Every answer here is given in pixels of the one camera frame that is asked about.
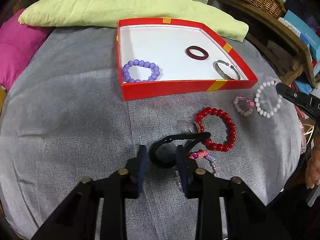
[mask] red beaded bracelet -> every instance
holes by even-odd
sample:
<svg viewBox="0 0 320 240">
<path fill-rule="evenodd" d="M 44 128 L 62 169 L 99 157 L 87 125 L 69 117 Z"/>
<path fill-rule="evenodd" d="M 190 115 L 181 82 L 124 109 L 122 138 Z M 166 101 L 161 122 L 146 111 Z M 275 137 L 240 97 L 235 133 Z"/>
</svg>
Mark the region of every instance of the red beaded bracelet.
<svg viewBox="0 0 320 240">
<path fill-rule="evenodd" d="M 199 132 L 204 132 L 204 127 L 202 125 L 202 118 L 206 117 L 207 115 L 217 115 L 224 123 L 229 127 L 229 135 L 228 135 L 228 141 L 225 144 L 217 144 L 213 143 L 211 139 L 206 139 L 203 144 L 206 145 L 209 150 L 212 151 L 224 151 L 227 152 L 229 149 L 231 149 L 234 146 L 234 142 L 236 141 L 236 125 L 232 122 L 231 118 L 229 118 L 229 114 L 227 112 L 223 112 L 221 109 L 217 110 L 216 108 L 207 107 L 201 112 L 196 114 L 196 122 L 199 125 Z"/>
</svg>

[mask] light green pillow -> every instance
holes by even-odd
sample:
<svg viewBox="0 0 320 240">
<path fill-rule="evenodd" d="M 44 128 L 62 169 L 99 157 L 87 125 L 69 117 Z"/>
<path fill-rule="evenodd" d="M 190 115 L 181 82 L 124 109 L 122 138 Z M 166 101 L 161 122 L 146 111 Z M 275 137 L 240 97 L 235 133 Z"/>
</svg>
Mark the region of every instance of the light green pillow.
<svg viewBox="0 0 320 240">
<path fill-rule="evenodd" d="M 160 17 L 201 22 L 222 37 L 242 42 L 248 25 L 192 0 L 40 0 L 19 17 L 31 26 L 107 26 L 129 18 Z"/>
</svg>

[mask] purple beaded bracelet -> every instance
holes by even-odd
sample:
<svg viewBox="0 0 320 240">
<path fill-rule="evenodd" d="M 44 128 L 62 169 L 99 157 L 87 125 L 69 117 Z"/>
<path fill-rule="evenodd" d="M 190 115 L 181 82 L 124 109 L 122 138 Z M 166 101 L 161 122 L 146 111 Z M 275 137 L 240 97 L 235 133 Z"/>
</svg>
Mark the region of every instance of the purple beaded bracelet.
<svg viewBox="0 0 320 240">
<path fill-rule="evenodd" d="M 142 80 L 142 81 L 140 79 L 134 80 L 133 78 L 131 78 L 129 73 L 129 68 L 132 67 L 133 65 L 135 66 L 139 65 L 141 67 L 150 68 L 153 70 L 153 74 L 148 80 Z M 138 59 L 135 59 L 134 61 L 132 60 L 128 61 L 128 63 L 123 66 L 122 76 L 123 76 L 124 82 L 127 82 L 127 83 L 149 82 L 149 81 L 155 81 L 158 78 L 158 76 L 160 76 L 160 70 L 155 63 L 150 63 L 148 61 L 144 62 L 143 60 L 139 61 Z"/>
</svg>

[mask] dark red bangle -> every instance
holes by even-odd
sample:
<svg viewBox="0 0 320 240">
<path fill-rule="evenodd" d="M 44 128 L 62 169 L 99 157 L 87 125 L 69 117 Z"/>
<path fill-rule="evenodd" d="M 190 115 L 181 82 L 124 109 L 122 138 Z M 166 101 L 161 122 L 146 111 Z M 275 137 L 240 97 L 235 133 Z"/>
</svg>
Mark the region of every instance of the dark red bangle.
<svg viewBox="0 0 320 240">
<path fill-rule="evenodd" d="M 201 53 L 203 53 L 203 56 L 197 56 L 197 55 L 191 53 L 191 51 L 190 51 L 191 49 L 195 49 L 195 50 L 200 51 Z M 188 48 L 186 49 L 186 54 L 187 54 L 189 57 L 191 57 L 191 58 L 193 58 L 193 59 L 197 59 L 197 60 L 205 60 L 205 59 L 207 59 L 207 58 L 209 57 L 209 53 L 206 52 L 204 49 L 198 47 L 198 46 L 190 46 L 190 47 L 188 47 Z"/>
<path fill-rule="evenodd" d="M 199 125 L 199 132 L 204 132 L 204 127 L 202 125 L 202 118 L 206 117 L 209 114 L 219 116 L 227 125 L 227 127 L 229 128 L 228 141 L 225 144 L 221 144 L 221 143 L 217 144 L 217 143 L 213 143 L 211 139 L 206 139 L 202 143 L 206 145 L 209 150 L 227 152 L 229 149 L 231 149 L 234 146 L 234 143 L 236 141 L 236 125 L 232 122 L 231 118 L 229 118 L 229 114 L 227 112 L 223 112 L 221 109 L 217 110 L 216 108 L 207 107 L 201 112 L 196 114 L 195 121 Z"/>
</svg>

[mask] black bangle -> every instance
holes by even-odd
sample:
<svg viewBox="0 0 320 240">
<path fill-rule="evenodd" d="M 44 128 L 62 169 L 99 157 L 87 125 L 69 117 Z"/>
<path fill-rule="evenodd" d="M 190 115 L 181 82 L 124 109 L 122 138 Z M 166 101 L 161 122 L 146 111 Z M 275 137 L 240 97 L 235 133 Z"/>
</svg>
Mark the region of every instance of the black bangle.
<svg viewBox="0 0 320 240">
<path fill-rule="evenodd" d="M 198 50 L 198 51 L 202 52 L 204 56 L 197 56 L 197 55 L 191 53 L 191 51 L 190 51 L 191 49 L 195 49 L 195 50 Z M 186 54 L 189 57 L 191 57 L 193 59 L 197 59 L 197 60 L 205 60 L 205 59 L 207 59 L 209 57 L 209 53 L 206 52 L 204 49 L 198 47 L 198 46 L 190 46 L 190 47 L 188 47 L 186 49 Z"/>
<path fill-rule="evenodd" d="M 175 140 L 189 140 L 193 139 L 192 142 L 186 145 L 185 150 L 189 154 L 189 151 L 199 142 L 204 141 L 205 139 L 210 138 L 211 133 L 209 132 L 203 132 L 203 133 L 194 133 L 194 134 L 174 134 L 174 135 L 169 135 L 167 137 L 164 137 L 162 140 L 157 141 L 152 145 L 152 147 L 149 150 L 149 158 L 151 162 L 153 162 L 156 166 L 164 169 L 169 169 L 171 167 L 174 167 L 177 164 L 177 161 L 174 159 L 173 161 L 170 162 L 164 162 L 158 159 L 156 156 L 156 151 L 157 149 L 165 144 L 165 143 L 171 143 L 172 141 Z"/>
</svg>

